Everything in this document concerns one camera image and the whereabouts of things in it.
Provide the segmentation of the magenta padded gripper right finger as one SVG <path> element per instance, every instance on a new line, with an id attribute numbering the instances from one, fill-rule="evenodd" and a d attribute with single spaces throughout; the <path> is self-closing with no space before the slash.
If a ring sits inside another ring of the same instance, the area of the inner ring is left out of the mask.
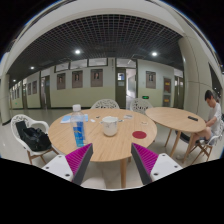
<path id="1" fill-rule="evenodd" d="M 155 152 L 133 143 L 131 153 L 143 185 L 147 185 L 182 169 L 166 153 Z"/>

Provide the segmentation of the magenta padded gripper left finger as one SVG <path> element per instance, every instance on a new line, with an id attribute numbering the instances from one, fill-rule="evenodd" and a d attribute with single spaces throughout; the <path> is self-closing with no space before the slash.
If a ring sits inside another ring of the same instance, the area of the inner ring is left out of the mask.
<path id="1" fill-rule="evenodd" d="M 57 155 L 43 167 L 43 170 L 80 185 L 92 154 L 93 145 L 87 144 L 66 156 Z"/>

